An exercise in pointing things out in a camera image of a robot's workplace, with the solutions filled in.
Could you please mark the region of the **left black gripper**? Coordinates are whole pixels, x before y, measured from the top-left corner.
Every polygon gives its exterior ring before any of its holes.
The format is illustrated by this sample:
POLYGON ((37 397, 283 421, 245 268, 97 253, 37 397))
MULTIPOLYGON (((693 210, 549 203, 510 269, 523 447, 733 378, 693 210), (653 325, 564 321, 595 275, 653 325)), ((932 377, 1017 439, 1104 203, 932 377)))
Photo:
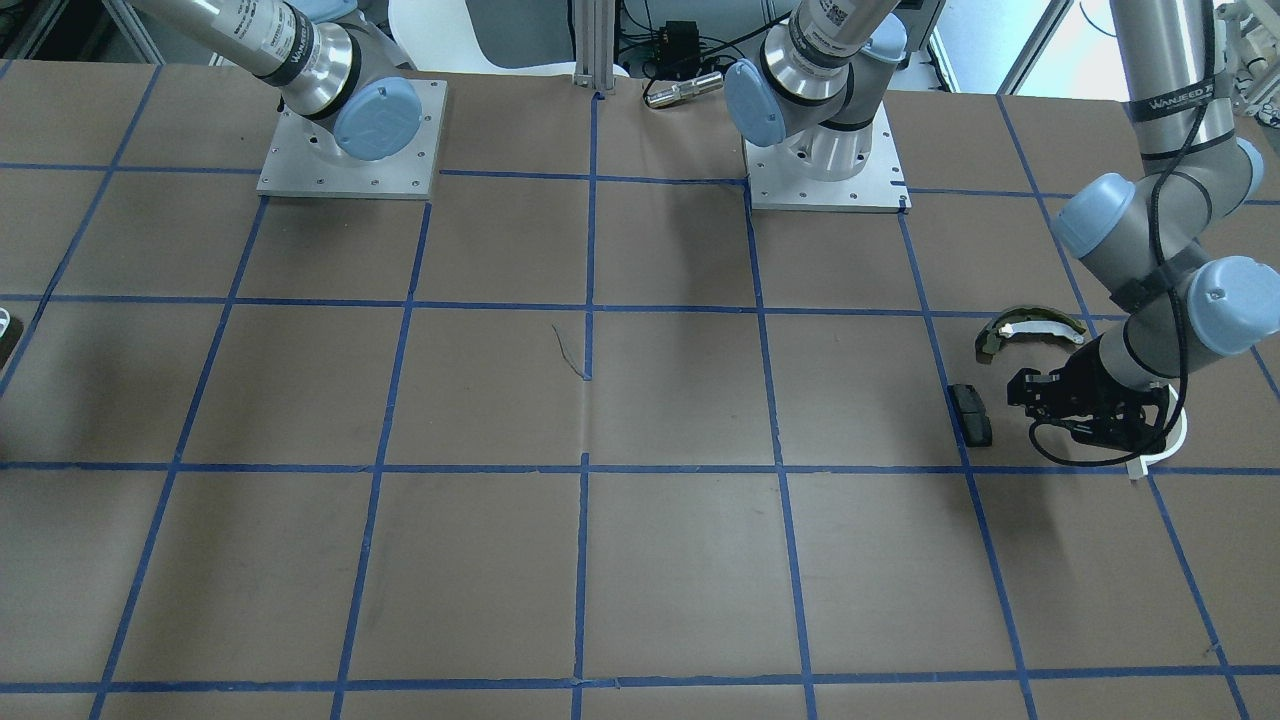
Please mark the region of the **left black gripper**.
POLYGON ((1169 419, 1169 392, 1130 388, 1106 370, 1098 345, 1074 352, 1053 372, 1061 375, 1060 405, 1036 418, 1069 429, 1082 445, 1101 448, 1143 448, 1156 442, 1157 421, 1169 419))

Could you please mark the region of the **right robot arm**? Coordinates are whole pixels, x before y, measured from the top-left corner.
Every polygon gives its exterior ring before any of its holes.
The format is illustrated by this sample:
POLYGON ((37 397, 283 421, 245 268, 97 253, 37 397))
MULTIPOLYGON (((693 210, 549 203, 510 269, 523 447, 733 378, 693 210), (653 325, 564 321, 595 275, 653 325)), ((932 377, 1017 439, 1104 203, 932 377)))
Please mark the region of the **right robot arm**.
POLYGON ((357 1, 136 5, 276 88, 351 158, 388 158, 422 124, 421 101, 403 74, 410 59, 357 1))

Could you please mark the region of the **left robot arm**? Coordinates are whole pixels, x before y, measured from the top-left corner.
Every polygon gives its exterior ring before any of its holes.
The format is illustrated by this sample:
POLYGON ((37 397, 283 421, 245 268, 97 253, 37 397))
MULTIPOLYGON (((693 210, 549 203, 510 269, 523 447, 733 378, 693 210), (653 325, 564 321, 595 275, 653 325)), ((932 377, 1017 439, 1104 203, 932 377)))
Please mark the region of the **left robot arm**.
MULTIPOLYGON (((891 1, 801 1, 755 59, 727 70, 724 99, 745 141, 769 147, 812 131, 860 132, 884 95, 905 33, 891 1)), ((1236 56, 1210 1, 1114 1, 1130 92, 1126 117, 1143 177, 1107 173, 1056 215, 1057 241, 1108 291, 1126 320, 1042 375, 1007 386, 1033 427, 1128 454, 1165 447, 1193 372, 1277 332, 1277 273, 1251 258, 1213 259, 1201 234, 1265 176, 1235 132, 1236 56)))

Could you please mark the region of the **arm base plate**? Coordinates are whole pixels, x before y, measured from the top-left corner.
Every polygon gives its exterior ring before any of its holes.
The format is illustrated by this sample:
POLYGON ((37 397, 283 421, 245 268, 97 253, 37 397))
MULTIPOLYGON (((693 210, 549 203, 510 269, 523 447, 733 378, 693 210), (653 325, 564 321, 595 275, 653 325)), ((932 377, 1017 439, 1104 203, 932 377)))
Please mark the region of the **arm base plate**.
POLYGON ((429 200, 448 83, 381 79, 319 126, 285 109, 256 190, 292 199, 429 200))
POLYGON ((772 211, 900 213, 913 206, 888 113, 869 126, 818 126, 760 147, 742 141, 751 205, 772 211))

